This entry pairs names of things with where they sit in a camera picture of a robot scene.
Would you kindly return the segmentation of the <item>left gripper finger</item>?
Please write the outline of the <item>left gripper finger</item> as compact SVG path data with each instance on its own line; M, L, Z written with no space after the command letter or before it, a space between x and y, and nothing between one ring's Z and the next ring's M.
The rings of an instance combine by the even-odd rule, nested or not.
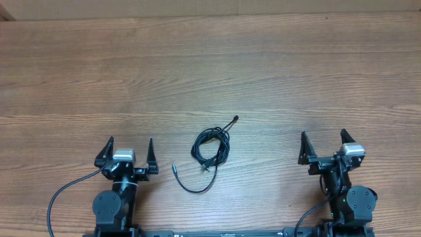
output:
M94 160L94 165L96 167L104 167L108 160L112 159L113 154L113 145L114 145L114 138L111 136L104 146L104 148L99 152Z
M149 140L149 147L147 152L147 164L148 164L148 173L149 174L158 174L159 167L157 165L157 160L154 152L153 139Z

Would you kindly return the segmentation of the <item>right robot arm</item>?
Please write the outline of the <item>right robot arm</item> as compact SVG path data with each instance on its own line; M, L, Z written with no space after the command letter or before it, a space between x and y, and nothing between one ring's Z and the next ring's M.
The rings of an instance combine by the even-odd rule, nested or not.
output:
M308 210L297 221L294 236L373 236L366 225L372 222L377 193L365 186L352 185L349 172L359 168L366 151L346 131L340 132L341 147L329 157L318 157L305 131L301 133L298 163L308 165L308 173L319 177L319 185L326 200ZM313 211L328 205L329 219L321 220L314 228L300 225Z

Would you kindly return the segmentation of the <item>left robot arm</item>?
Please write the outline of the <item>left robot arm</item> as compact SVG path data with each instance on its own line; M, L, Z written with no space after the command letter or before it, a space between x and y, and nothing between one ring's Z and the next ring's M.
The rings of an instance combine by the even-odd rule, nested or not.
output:
M114 149L113 137L109 138L106 146L96 156L94 165L106 179L112 181L112 188L100 192L93 200L95 236L146 235L134 223L134 212L138 183L146 182L152 174L159 173L152 140L149 140L146 161L146 168L137 168L134 149Z

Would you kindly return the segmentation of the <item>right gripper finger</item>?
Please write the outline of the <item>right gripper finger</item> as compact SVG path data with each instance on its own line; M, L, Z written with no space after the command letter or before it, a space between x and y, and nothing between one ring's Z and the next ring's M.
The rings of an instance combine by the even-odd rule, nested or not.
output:
M341 129L340 136L341 136L341 143L343 144L355 143L355 140L351 137L351 135L348 133L348 131L346 131L345 128Z
M315 150L305 131L301 132L301 148L299 152L298 164L309 165L316 159Z

